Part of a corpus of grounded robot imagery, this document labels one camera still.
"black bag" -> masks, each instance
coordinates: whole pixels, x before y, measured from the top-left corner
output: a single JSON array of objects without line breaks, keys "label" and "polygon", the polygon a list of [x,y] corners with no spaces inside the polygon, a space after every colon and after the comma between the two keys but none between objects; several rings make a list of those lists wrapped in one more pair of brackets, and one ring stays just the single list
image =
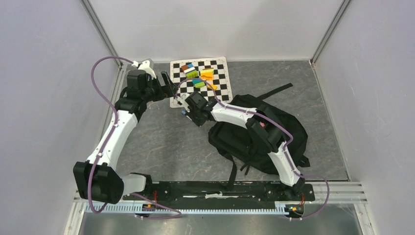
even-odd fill
[{"label": "black bag", "polygon": [[[296,166],[309,167],[310,162],[308,158],[303,155],[308,138],[304,127],[293,115],[262,101],[291,86],[293,85],[289,83],[266,94],[260,95],[259,97],[254,97],[250,94],[236,95],[231,104],[245,108],[259,108],[260,105],[269,107],[274,115],[281,121],[283,127],[294,137],[293,142],[288,145],[288,151],[291,154],[294,164]],[[267,174],[278,175],[278,171],[271,158],[268,154],[260,153],[258,151],[258,148],[253,143],[247,129],[243,127],[227,122],[218,122],[209,130],[209,143],[216,147],[222,156],[233,162],[231,176],[228,181],[229,189],[233,186],[237,171],[233,156],[245,163],[240,169],[242,171],[247,167],[245,175],[248,174],[250,166]]]}]

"wall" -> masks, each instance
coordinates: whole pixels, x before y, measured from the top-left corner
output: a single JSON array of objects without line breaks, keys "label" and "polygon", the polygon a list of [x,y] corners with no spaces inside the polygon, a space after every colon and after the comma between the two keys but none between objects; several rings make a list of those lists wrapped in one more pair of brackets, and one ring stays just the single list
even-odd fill
[{"label": "wall", "polygon": [[[73,165],[102,131],[89,76],[108,53],[76,0],[1,1],[0,32],[0,234],[62,234]],[[109,94],[115,63],[95,74]]]},{"label": "wall", "polygon": [[317,61],[351,175],[381,235],[413,234],[415,1],[353,1]]},{"label": "wall", "polygon": [[342,0],[91,0],[119,55],[309,59]]}]

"floor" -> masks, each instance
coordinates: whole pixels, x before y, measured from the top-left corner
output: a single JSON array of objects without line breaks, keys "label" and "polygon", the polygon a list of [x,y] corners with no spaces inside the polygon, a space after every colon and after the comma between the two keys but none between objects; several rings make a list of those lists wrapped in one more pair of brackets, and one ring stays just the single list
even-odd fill
[{"label": "floor", "polygon": [[[320,205],[307,205],[305,214]],[[282,215],[212,215],[186,214],[180,219],[146,220],[131,214],[84,214],[80,235],[131,234],[308,234],[308,235],[361,235],[356,210],[352,204],[329,204],[319,216],[300,222],[288,222]]]},{"label": "floor", "polygon": [[[308,61],[228,62],[232,93],[266,93],[293,83],[266,102],[295,115],[308,133],[305,156],[311,167],[299,168],[304,175],[319,174],[329,180],[346,180],[333,127],[327,115],[318,83]],[[169,64],[155,64],[156,73],[169,72]],[[197,127],[169,107],[169,100],[149,103],[137,127],[131,132],[118,160],[117,172],[150,174],[154,181],[226,181],[232,163],[208,143],[213,122]],[[238,167],[243,164],[236,160]],[[237,180],[277,180],[251,167],[249,174],[238,171]]]}]

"checkerboard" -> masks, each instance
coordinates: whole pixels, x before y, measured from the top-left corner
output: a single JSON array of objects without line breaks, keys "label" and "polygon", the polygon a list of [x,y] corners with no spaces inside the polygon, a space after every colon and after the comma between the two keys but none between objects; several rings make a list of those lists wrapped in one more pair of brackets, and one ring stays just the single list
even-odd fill
[{"label": "checkerboard", "polygon": [[[207,68],[213,68],[213,80],[208,82],[212,83],[213,85],[216,85],[217,90],[215,90],[215,92],[221,101],[223,101],[224,103],[229,103],[232,101],[233,96],[231,91],[231,83],[229,82],[228,65],[226,63],[225,57],[178,60],[170,62],[170,79],[172,79],[173,83],[176,86],[181,81],[184,81],[186,79],[186,75],[182,71],[181,67],[183,65],[188,64],[192,64],[197,71],[201,71]],[[211,89],[208,89],[207,86],[203,86],[200,89],[195,88],[191,80],[184,82],[179,87],[178,94],[191,94],[194,91],[198,91],[208,101],[214,98],[213,91]],[[180,108],[183,106],[178,104],[174,98],[170,98],[170,107]]]}]

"marbled gray surface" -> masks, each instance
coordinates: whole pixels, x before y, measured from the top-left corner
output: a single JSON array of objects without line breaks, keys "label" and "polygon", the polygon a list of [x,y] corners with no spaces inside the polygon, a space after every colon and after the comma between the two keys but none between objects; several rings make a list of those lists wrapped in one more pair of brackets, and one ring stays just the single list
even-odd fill
[{"label": "marbled gray surface", "polygon": [[[333,127],[324,107],[316,78],[307,61],[228,62],[232,93],[266,93],[293,83],[293,87],[267,99],[271,105],[295,115],[308,133],[305,156],[311,167],[299,168],[304,175],[319,174],[329,180],[347,179]],[[156,73],[169,72],[169,64],[155,64]],[[150,174],[155,181],[225,181],[232,163],[208,142],[214,122],[197,127],[169,107],[169,100],[149,103],[132,131],[118,160],[117,172]],[[243,164],[235,159],[238,167]],[[277,180],[251,167],[248,175],[238,171],[237,180]]]}]

